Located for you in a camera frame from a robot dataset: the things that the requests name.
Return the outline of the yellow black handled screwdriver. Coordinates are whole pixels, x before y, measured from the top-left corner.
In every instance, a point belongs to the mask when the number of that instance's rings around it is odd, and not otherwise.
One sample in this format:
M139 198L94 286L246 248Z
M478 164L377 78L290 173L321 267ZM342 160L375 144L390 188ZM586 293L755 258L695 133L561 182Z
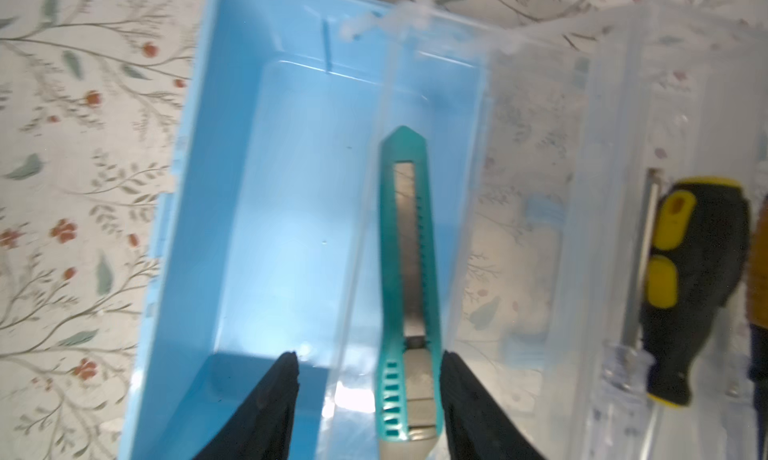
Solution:
M749 237L749 202L733 179L685 178L659 201L640 311L652 399L690 404L692 365L742 278Z

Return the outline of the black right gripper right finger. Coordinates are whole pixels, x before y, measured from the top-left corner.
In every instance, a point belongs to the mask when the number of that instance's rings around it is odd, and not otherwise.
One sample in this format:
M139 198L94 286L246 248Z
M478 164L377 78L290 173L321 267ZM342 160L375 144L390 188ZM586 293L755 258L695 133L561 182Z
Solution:
M452 459L544 459L457 353L443 353L439 380Z

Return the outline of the teal utility knife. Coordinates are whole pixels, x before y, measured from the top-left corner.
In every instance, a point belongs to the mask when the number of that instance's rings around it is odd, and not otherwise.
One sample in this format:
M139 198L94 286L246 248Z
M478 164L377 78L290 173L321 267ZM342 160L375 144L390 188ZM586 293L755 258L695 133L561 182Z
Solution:
M427 144L407 127L381 143L378 213L378 451L382 459L425 459L443 428L443 348Z

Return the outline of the clear handled screwdriver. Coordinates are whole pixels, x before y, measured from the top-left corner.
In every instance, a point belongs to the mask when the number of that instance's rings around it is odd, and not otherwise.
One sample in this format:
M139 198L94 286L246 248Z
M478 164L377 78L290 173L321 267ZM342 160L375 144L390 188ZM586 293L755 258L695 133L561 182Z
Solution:
M640 312L661 189L660 171L647 170L619 340L603 343L586 422L584 459L647 459L653 449L658 409L647 395L647 377L654 358L641 345Z

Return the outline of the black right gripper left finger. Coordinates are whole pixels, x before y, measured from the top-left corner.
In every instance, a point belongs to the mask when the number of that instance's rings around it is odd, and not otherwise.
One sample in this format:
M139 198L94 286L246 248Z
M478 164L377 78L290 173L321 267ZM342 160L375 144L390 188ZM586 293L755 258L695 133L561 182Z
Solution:
M294 352L280 355L222 429L195 457L199 460L286 460L300 384Z

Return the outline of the blue clear plastic tool box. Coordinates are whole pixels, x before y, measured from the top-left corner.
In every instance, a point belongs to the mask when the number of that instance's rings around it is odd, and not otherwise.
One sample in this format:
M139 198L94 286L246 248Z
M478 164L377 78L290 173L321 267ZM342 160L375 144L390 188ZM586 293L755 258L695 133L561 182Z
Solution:
M767 33L642 0L501 29L208 0L149 246L122 459L753 459L741 263Z

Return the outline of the orange handled screwdriver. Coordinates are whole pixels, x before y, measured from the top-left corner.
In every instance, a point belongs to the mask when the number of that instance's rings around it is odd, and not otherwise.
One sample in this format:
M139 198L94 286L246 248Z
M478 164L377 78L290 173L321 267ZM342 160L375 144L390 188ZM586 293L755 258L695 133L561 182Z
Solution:
M749 379L754 386L758 459L767 458L767 198L764 198L746 265L746 317L750 324Z

